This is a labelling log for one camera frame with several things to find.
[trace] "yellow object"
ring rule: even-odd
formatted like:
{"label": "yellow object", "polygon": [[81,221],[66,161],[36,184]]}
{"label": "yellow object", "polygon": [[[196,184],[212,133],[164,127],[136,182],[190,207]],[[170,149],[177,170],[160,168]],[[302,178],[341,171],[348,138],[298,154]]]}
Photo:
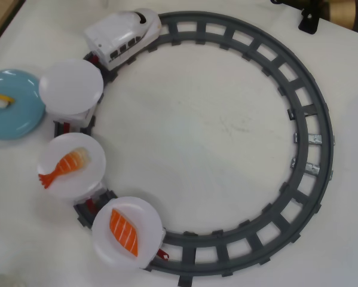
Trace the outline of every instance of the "yellow object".
{"label": "yellow object", "polygon": [[4,100],[8,103],[14,103],[16,101],[12,97],[4,96],[3,94],[0,94],[0,100]]}

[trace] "white plate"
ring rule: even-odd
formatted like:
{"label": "white plate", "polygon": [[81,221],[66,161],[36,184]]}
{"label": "white plate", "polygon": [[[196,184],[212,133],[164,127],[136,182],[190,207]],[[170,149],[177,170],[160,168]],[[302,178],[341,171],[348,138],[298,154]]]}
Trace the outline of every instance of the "white plate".
{"label": "white plate", "polygon": [[48,110],[74,115],[92,108],[103,93],[100,71],[86,60],[69,59],[46,70],[39,94]]}
{"label": "white plate", "polygon": [[46,189],[50,194],[78,201],[90,196],[90,192],[103,179],[106,170],[105,152],[95,139],[82,133],[66,133],[53,139],[39,157],[38,173],[51,173],[66,154],[79,147],[87,149],[90,163],[81,170],[58,176]]}
{"label": "white plate", "polygon": [[[112,210],[120,211],[137,232],[138,256],[123,248],[109,229]],[[157,211],[137,197],[110,200],[96,215],[92,227],[94,249],[109,266],[145,268],[156,256],[165,232]]]}

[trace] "toy train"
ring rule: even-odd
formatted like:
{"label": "toy train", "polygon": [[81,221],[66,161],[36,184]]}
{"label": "toy train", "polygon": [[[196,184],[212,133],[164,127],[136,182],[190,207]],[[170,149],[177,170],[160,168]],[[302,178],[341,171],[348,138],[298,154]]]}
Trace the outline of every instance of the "toy train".
{"label": "toy train", "polygon": [[89,49],[109,71],[159,37],[160,18],[150,9],[113,13],[85,30]]}

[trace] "train track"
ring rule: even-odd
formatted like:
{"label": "train track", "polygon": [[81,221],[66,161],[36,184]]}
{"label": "train track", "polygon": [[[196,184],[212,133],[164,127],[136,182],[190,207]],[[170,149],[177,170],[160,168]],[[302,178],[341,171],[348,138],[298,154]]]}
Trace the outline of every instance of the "train track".
{"label": "train track", "polygon": [[[203,45],[206,42],[219,44],[221,49],[238,51],[245,60],[258,63],[262,67],[262,72],[268,77],[271,76],[277,82],[280,94],[287,98],[290,105],[290,109],[287,111],[289,120],[295,121],[297,129],[296,134],[294,134],[294,142],[297,145],[298,152],[291,164],[289,163],[293,172],[289,180],[284,182],[280,188],[277,199],[268,204],[262,210],[261,215],[252,221],[242,222],[233,230],[216,230],[208,235],[197,235],[191,232],[181,234],[167,231],[164,243],[182,247],[181,261],[165,261],[155,257],[146,270],[158,270],[176,274],[180,276],[179,286],[190,287],[194,276],[230,276],[237,270],[255,264],[265,264],[281,248],[290,242],[296,242],[300,237],[301,230],[321,207],[322,197],[332,176],[334,138],[328,107],[313,76],[301,61],[278,40],[246,22],[220,14],[186,11],[161,14],[160,19],[162,25],[167,25],[169,33],[161,35],[123,65],[133,63],[139,53],[155,51],[160,45],[166,43],[180,45],[184,41],[193,41],[199,45]],[[179,32],[178,23],[180,22],[196,22],[197,30]],[[223,35],[208,33],[206,32],[207,24],[225,26],[225,33]],[[233,38],[233,35],[238,32],[249,35],[253,41],[249,45],[239,42]],[[262,44],[272,49],[277,54],[277,57],[269,60],[259,53],[258,48]],[[93,59],[94,57],[91,53],[85,56],[85,60],[94,62]],[[123,66],[107,71],[99,62],[96,61],[94,64],[101,70],[105,85],[116,79],[119,69]],[[279,68],[284,64],[293,69],[297,75],[295,80],[288,81],[281,73]],[[296,93],[299,88],[306,89],[313,102],[311,105],[301,105]],[[317,118],[320,130],[319,135],[308,134],[306,117],[310,116]],[[88,128],[81,129],[81,132],[91,135],[93,126],[94,118]],[[61,133],[63,133],[63,125],[56,123],[55,135],[57,136]],[[307,163],[310,145],[320,145],[321,147],[319,166]],[[308,196],[298,190],[305,173],[316,177],[316,183]],[[75,205],[74,208],[82,225],[91,228],[96,212],[112,198],[116,198],[116,195],[112,191],[107,191],[99,197]],[[292,222],[288,222],[281,215],[281,212],[291,200],[301,204],[302,211]],[[263,245],[257,232],[270,223],[278,227],[280,235]],[[243,239],[246,239],[249,243],[251,252],[231,259],[228,255],[227,244]],[[216,262],[195,262],[197,248],[212,247],[217,251],[218,260]]]}

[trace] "blue plate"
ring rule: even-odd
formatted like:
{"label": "blue plate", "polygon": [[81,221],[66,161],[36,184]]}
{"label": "blue plate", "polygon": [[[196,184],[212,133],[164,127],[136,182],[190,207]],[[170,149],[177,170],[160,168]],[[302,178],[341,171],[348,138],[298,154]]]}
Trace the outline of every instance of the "blue plate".
{"label": "blue plate", "polygon": [[17,139],[41,121],[45,105],[39,96],[39,80],[20,70],[0,71],[0,94],[15,102],[0,108],[0,139]]}

